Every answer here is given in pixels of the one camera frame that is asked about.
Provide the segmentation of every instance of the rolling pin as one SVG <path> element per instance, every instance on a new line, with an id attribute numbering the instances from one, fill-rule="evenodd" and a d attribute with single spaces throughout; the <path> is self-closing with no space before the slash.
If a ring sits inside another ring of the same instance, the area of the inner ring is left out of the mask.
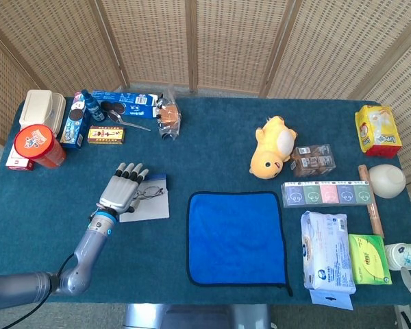
<path id="1" fill-rule="evenodd" d="M 367 166 L 365 164 L 361 164 L 360 166 L 358 166 L 358 171 L 361 180 L 366 180 L 367 182 L 369 182 L 371 189 L 371 197 L 373 202 L 371 204 L 367 204 L 367 210 L 369 211 L 373 234 L 380 235 L 382 238 L 384 238 L 385 236 L 384 231 L 382 230 L 381 218 L 379 217 L 379 212 L 377 211 L 375 194 L 373 193 L 373 187 L 371 186 L 370 175 L 369 171 L 367 170 Z"/>

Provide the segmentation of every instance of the yellow plush toy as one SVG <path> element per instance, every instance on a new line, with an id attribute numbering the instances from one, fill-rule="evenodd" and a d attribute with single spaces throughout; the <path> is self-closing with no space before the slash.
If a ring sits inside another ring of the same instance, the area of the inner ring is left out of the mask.
<path id="1" fill-rule="evenodd" d="M 263 128 L 256 130 L 258 146 L 254 151 L 249 172 L 267 180 L 278 175 L 283 162 L 290 158 L 297 133 L 285 126 L 281 117 L 269 119 Z"/>

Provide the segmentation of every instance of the red plastic jar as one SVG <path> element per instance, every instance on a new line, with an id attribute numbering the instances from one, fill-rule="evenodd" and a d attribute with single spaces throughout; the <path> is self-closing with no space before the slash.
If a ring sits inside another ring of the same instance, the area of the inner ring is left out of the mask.
<path id="1" fill-rule="evenodd" d="M 22 129 L 14 139 L 14 147 L 22 157 L 46 168 L 59 167 L 66 158 L 61 144 L 46 125 L 30 125 Z"/>

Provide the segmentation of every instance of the gray floor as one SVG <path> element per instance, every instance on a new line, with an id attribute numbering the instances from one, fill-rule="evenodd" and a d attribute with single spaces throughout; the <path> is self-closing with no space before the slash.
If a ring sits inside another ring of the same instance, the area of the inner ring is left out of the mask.
<path id="1" fill-rule="evenodd" d="M 148 85 L 133 85 L 140 92 L 149 92 Z M 152 92 L 164 90 L 164 86 L 153 86 Z M 239 93 L 226 93 L 218 90 L 201 90 L 191 94 L 185 88 L 175 88 L 179 97 L 253 97 Z M 0 310 L 0 328 L 10 324 L 34 306 L 20 306 Z M 125 306 L 122 304 L 70 304 L 47 303 L 31 317 L 15 328 L 120 328 Z M 166 327 L 177 329 L 203 328 L 208 318 L 190 317 L 190 322 L 178 324 L 167 322 Z M 396 328 L 396 317 L 392 306 L 358 307 L 353 312 L 323 306 L 274 306 L 273 322 L 278 328 Z"/>

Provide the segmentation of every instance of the teal tablecloth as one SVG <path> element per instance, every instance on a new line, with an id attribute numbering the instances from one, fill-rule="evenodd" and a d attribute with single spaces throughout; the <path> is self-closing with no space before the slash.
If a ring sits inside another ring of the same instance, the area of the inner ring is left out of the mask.
<path id="1" fill-rule="evenodd" d="M 354 112 L 368 101 L 296 99 L 180 99 L 182 129 L 176 141 L 160 140 L 153 120 L 125 117 L 153 128 L 127 128 L 124 145 L 67 149 L 58 169 L 39 165 L 33 172 L 5 168 L 18 131 L 17 112 L 0 164 L 0 274 L 55 271 L 75 249 L 88 215 L 120 162 L 143 162 L 168 175 L 170 219 L 118 224 L 96 264 L 92 284 L 67 302 L 153 302 L 172 304 L 307 304 L 303 287 L 300 216 L 306 208 L 282 209 L 288 275 L 294 297 L 274 287 L 198 287 L 186 273 L 186 211 L 196 191 L 275 191 L 295 180 L 286 164 L 274 180 L 251 175 L 254 132 L 267 117 L 280 115 L 299 133 L 297 145 L 330 143 L 337 168 L 315 179 L 359 180 L 358 165 L 399 166 L 397 158 L 368 158 L 360 151 Z M 67 99 L 67 108 L 71 99 Z M 411 203 L 404 191 L 392 200 L 377 198 L 385 242 L 411 243 Z M 343 212 L 349 232 L 370 234 L 365 206 L 313 208 Z M 392 272 L 392 286 L 358 286 L 354 304 L 407 304 L 411 295 Z"/>

